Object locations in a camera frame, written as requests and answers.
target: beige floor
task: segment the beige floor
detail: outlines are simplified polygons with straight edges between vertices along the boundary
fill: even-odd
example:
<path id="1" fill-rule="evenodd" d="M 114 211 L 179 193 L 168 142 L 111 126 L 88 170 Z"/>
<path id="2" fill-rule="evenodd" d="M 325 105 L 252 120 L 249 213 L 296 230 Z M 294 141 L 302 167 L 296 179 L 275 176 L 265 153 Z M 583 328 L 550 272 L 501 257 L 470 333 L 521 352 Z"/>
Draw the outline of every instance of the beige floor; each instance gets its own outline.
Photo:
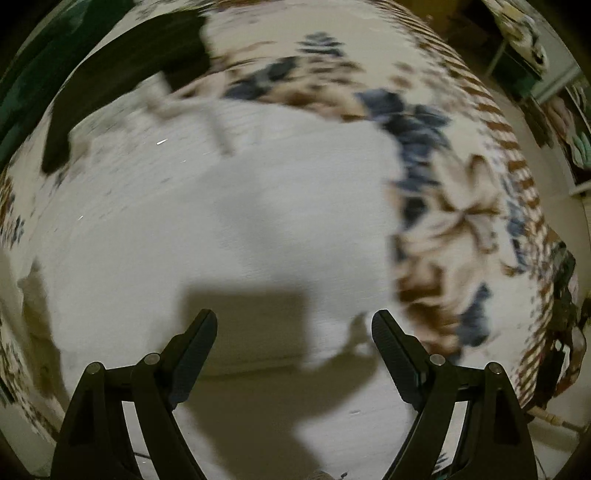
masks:
<path id="1" fill-rule="evenodd" d="M 481 74 L 485 65 L 468 52 L 461 52 L 470 68 Z M 542 207 L 548 224 L 567 244 L 577 260 L 579 276 L 579 304 L 591 290 L 591 241 L 583 203 L 571 197 L 560 165 L 560 147 L 540 148 L 531 133 L 524 115 L 503 90 L 491 79 L 484 79 L 488 89 L 513 126 L 519 144 L 530 166 L 540 192 Z M 589 338 L 591 329 L 587 329 Z M 550 401 L 548 410 L 572 423 L 585 425 L 591 421 L 591 354 L 586 355 L 577 383 L 563 395 Z M 566 429 L 556 428 L 541 420 L 530 423 L 530 433 L 536 455 L 544 469 L 538 467 L 539 477 L 552 478 L 562 468 L 577 446 L 577 436 Z"/>

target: shelf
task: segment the shelf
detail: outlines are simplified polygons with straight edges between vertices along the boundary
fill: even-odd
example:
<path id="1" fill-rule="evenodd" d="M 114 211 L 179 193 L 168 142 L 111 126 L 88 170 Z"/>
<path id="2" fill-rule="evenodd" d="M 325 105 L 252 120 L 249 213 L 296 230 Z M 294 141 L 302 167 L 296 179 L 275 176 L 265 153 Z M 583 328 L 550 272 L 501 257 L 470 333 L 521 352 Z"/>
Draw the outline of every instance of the shelf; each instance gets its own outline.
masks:
<path id="1" fill-rule="evenodd" d="M 569 87 L 565 87 L 564 89 L 566 90 L 566 93 L 569 94 L 570 99 L 573 101 L 574 106 L 576 107 L 579 115 L 583 119 L 584 124 L 587 126 L 587 133 L 591 137 L 591 126 L 589 125 L 589 121 L 587 120 L 587 117 L 585 116 L 585 112 L 583 112 L 581 110 L 581 107 L 579 106 L 579 104 L 577 103 L 577 101 L 574 99 L 573 92 L 570 91 L 570 88 Z"/>

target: metal screw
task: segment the metal screw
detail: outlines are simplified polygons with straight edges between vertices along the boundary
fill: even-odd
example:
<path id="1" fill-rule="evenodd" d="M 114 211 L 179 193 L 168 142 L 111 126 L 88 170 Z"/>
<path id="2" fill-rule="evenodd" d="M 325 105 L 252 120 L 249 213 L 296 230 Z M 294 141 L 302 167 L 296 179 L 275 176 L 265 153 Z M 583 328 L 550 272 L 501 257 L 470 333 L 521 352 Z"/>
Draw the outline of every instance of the metal screw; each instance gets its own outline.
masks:
<path id="1" fill-rule="evenodd" d="M 149 353 L 144 357 L 144 363 L 148 365 L 156 365 L 160 362 L 160 356 L 157 353 Z"/>
<path id="2" fill-rule="evenodd" d="M 90 375 L 94 375 L 100 370 L 100 363 L 92 362 L 88 367 L 86 367 L 86 373 Z"/>
<path id="3" fill-rule="evenodd" d="M 441 366 L 445 363 L 445 357 L 443 355 L 439 355 L 439 353 L 435 353 L 429 357 L 429 361 L 433 365 Z"/>
<path id="4" fill-rule="evenodd" d="M 503 367 L 501 367 L 496 362 L 491 362 L 490 364 L 488 364 L 488 368 L 491 370 L 491 372 L 493 372 L 496 375 L 501 375 L 503 373 Z"/>

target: brown striped pattern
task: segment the brown striped pattern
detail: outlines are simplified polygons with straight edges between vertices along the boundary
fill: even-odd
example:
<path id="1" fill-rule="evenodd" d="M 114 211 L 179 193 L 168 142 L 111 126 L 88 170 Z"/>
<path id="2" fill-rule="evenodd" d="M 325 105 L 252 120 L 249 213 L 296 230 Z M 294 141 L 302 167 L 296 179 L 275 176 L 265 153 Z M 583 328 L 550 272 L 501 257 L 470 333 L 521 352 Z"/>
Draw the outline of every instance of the brown striped pattern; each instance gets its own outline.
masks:
<path id="1" fill-rule="evenodd" d="M 540 208 L 540 198 L 527 162 L 519 148 L 517 138 L 507 123 L 501 109 L 482 82 L 464 64 L 462 58 L 447 45 L 425 23 L 408 9 L 392 0 L 366 0 L 378 7 L 397 25 L 406 27 L 407 33 L 415 40 L 422 52 L 435 63 L 444 66 L 450 77 L 470 95 L 477 115 L 486 125 L 490 137 L 503 149 L 506 174 L 512 183 L 521 188 L 517 192 L 527 218 L 528 237 L 524 251 L 531 258 L 532 277 L 537 280 L 539 312 L 531 328 L 519 366 L 511 376 L 522 406 L 529 402 L 534 392 L 541 353 L 545 341 L 545 327 L 550 320 L 553 303 L 553 285 L 549 272 L 550 247 L 547 242 L 548 229 Z"/>

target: cable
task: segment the cable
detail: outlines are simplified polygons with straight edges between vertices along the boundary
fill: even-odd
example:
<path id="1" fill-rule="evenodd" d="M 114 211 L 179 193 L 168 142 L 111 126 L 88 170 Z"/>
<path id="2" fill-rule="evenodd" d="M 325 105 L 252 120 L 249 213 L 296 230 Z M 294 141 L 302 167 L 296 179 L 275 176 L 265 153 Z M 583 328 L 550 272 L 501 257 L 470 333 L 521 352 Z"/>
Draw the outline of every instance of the cable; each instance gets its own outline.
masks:
<path id="1" fill-rule="evenodd" d="M 136 457 L 147 458 L 148 460 L 151 460 L 150 456 L 149 455 L 146 455 L 145 453 L 134 452 L 134 455 Z"/>
<path id="2" fill-rule="evenodd" d="M 546 472 L 544 470 L 544 467 L 542 466 L 542 462 L 540 462 L 540 459 L 538 458 L 538 456 L 534 453 L 535 459 L 538 462 L 538 465 L 540 466 L 540 470 L 542 470 L 542 475 L 544 475 L 544 480 L 548 480 L 548 475 L 546 475 Z"/>

